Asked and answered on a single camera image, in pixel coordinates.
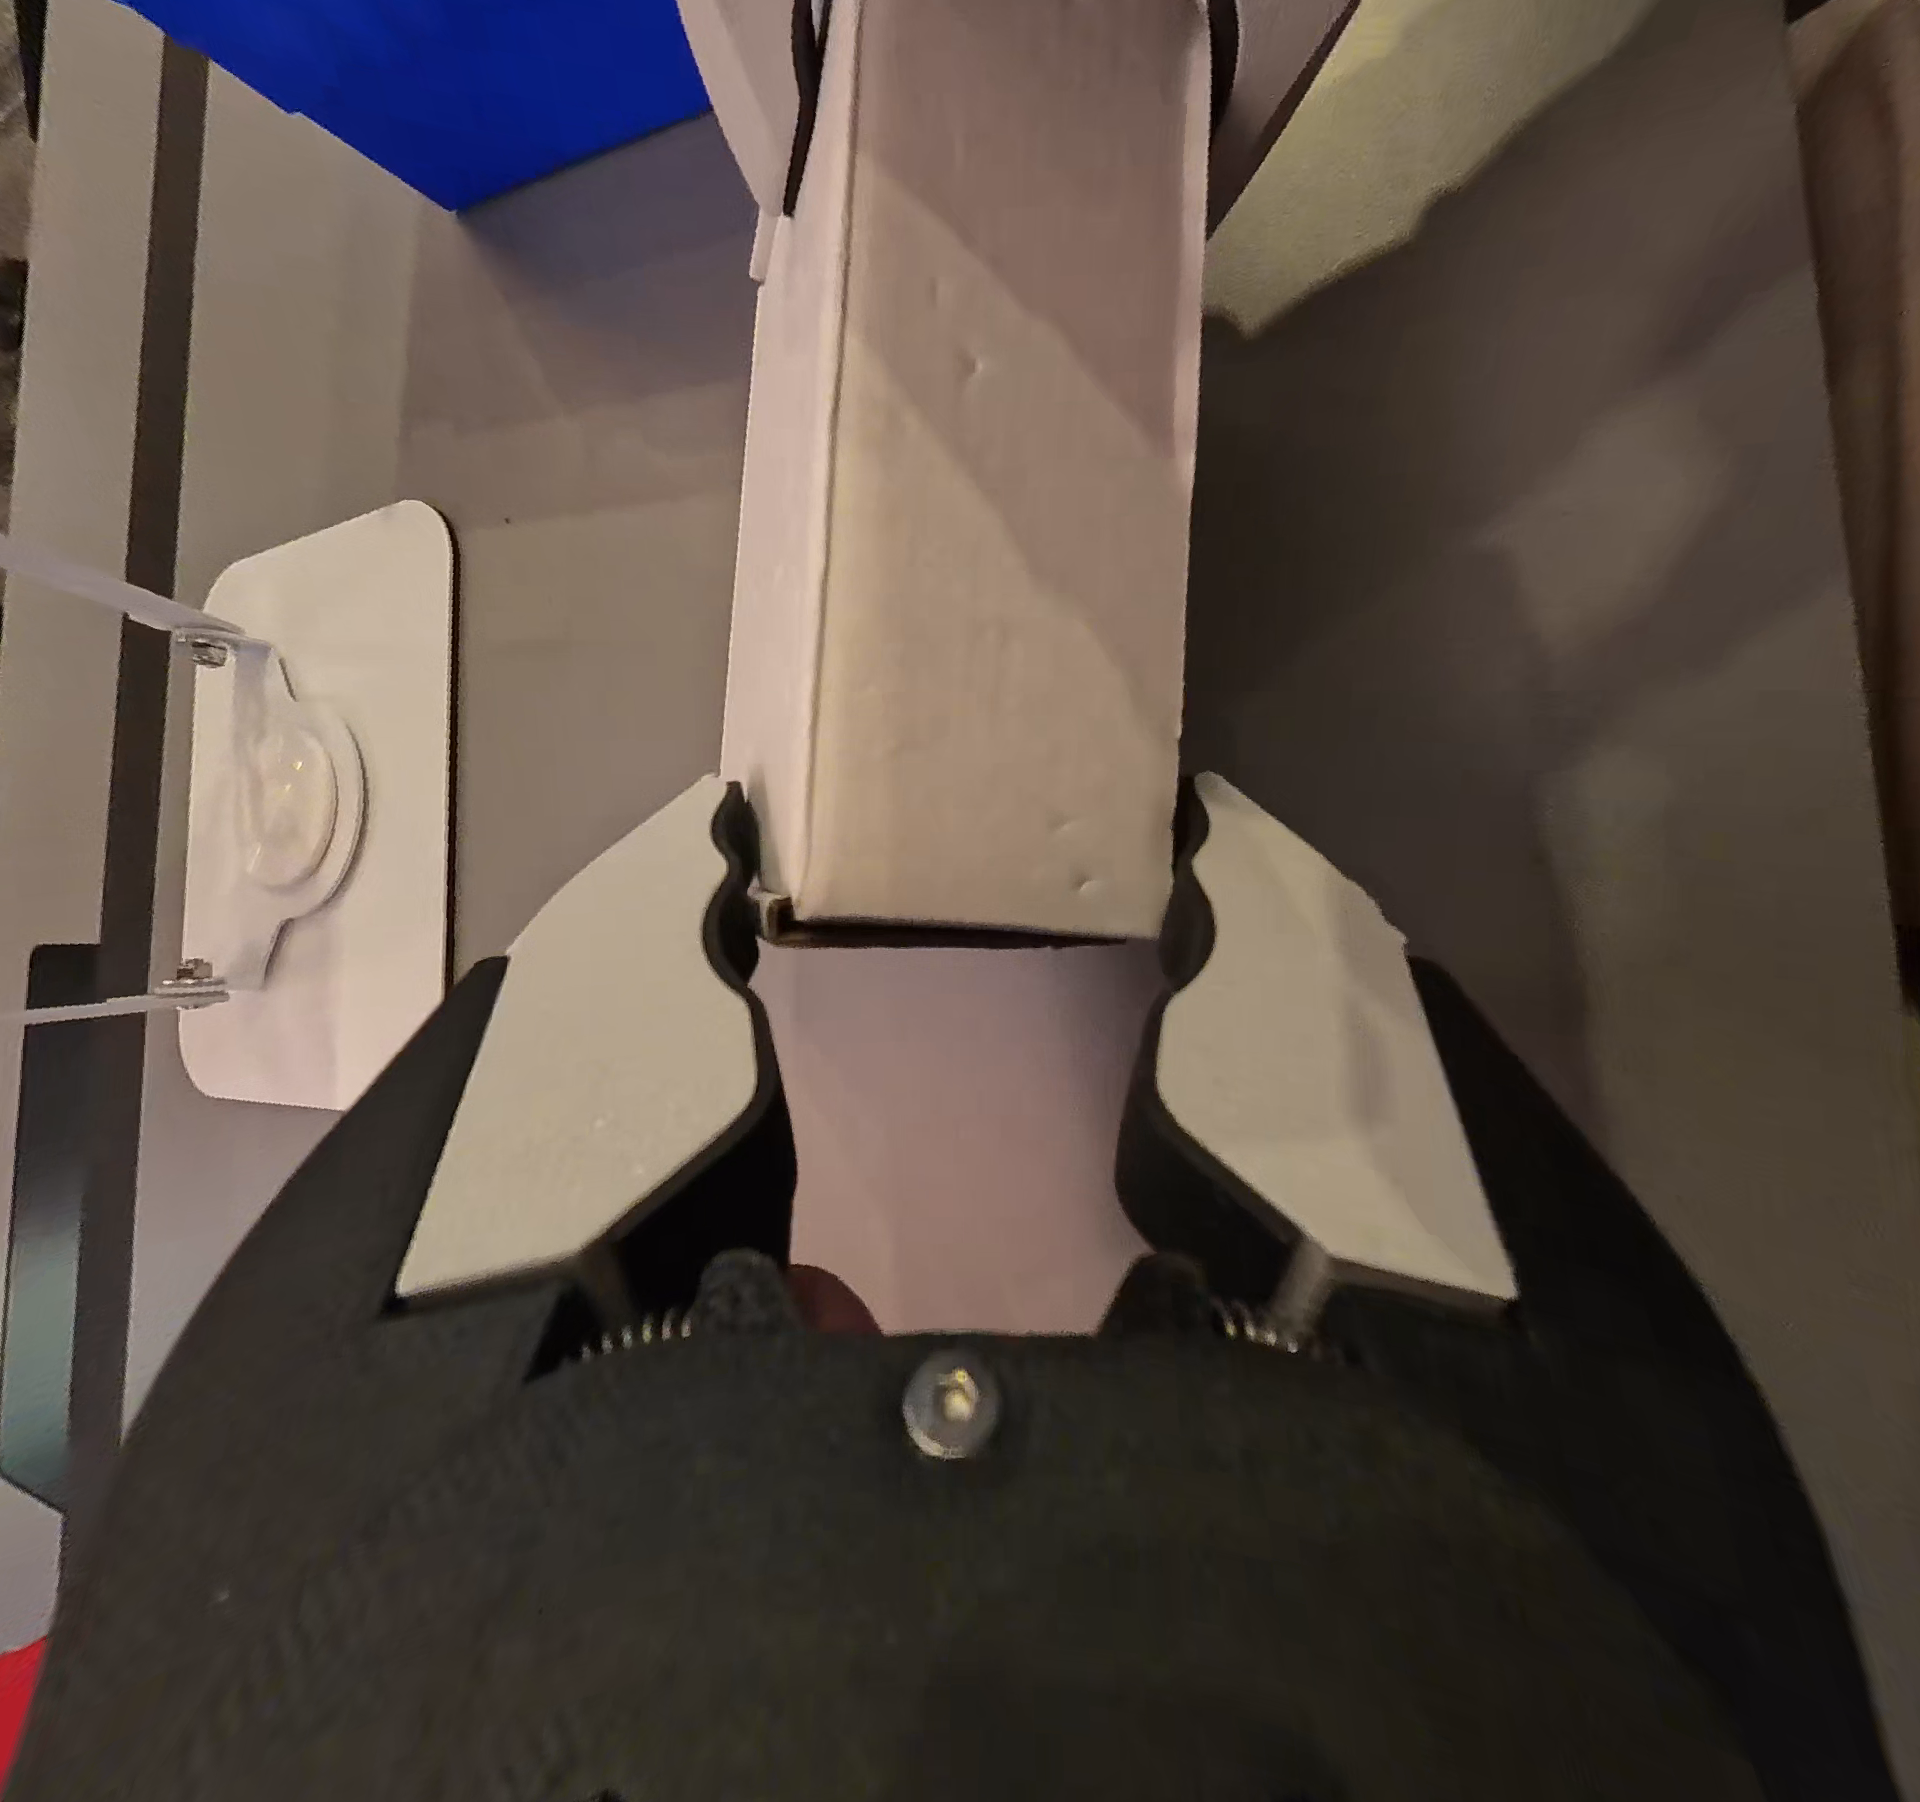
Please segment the black flat panel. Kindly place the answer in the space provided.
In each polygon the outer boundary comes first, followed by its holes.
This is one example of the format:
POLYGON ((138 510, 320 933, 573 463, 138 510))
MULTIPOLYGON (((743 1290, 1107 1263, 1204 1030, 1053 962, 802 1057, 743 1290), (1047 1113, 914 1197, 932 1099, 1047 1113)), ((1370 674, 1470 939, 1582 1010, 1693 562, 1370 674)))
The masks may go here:
POLYGON ((31 1022, 2 1284, 2 1475, 73 1527, 121 1441, 145 1022, 31 1022))

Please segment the beige cloth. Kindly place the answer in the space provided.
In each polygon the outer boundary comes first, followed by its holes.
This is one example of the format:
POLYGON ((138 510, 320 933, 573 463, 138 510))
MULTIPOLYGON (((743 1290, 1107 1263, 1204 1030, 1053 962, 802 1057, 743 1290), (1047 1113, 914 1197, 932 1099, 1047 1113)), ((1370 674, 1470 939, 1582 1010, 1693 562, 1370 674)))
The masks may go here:
POLYGON ((1917 0, 1799 18, 1792 78, 1890 914, 1917 1003, 1917 0))

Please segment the blue plastic bin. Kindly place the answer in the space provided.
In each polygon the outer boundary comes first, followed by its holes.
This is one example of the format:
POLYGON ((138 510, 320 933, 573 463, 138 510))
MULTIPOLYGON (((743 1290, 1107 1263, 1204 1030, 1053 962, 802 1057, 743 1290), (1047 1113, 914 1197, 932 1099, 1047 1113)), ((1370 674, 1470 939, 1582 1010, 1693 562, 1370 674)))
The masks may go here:
POLYGON ((678 0, 114 0, 448 211, 711 109, 678 0))

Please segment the white cardboard box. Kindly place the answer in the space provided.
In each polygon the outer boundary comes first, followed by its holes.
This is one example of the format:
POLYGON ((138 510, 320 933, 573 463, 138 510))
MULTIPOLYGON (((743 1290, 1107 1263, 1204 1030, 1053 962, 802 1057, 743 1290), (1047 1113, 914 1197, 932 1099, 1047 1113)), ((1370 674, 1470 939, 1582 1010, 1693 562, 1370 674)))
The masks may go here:
POLYGON ((1204 0, 799 0, 726 773, 816 941, 802 1260, 900 1334, 1081 1328, 1136 1253, 1039 962, 1173 894, 1204 0))

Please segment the white rounded plate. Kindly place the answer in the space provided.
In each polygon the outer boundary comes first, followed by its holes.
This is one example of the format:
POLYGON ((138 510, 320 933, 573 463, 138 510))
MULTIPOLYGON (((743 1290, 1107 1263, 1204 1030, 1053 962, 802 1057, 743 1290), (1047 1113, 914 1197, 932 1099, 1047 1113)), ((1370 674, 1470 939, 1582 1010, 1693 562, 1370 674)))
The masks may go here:
POLYGON ((449 972, 457 553, 398 500, 228 564, 206 615, 282 650, 368 770, 368 818, 335 902, 278 945, 259 994, 179 1016, 211 1099, 343 1110, 439 1009, 449 972))

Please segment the clear suction cup mount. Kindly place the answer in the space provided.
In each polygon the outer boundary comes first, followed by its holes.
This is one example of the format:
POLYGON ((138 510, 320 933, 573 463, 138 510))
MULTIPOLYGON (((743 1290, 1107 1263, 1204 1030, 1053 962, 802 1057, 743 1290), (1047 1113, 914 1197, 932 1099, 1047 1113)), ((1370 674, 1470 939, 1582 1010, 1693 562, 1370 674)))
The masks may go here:
POLYGON ((176 639, 201 666, 182 975, 234 1000, 259 994, 282 939, 340 896, 368 770, 343 716, 295 694, 276 643, 231 625, 176 639))

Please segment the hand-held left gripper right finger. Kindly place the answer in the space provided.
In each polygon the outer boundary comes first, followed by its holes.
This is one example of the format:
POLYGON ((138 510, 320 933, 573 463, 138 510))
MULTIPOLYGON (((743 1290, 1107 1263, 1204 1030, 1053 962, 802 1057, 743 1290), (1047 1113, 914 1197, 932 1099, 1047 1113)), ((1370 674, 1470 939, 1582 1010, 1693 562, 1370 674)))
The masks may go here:
POLYGON ((1222 776, 1181 788, 1132 1226, 1222 1303, 1514 1303, 1404 933, 1222 776))

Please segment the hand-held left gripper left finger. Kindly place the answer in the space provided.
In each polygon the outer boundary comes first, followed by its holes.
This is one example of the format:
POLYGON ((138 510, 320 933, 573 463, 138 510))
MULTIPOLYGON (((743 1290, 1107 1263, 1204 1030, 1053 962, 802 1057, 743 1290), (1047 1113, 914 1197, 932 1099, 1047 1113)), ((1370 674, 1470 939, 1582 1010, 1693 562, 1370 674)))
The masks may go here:
POLYGON ((703 776, 571 874, 505 957, 398 1266, 432 1302, 602 1263, 780 1097, 754 969, 754 820, 703 776))

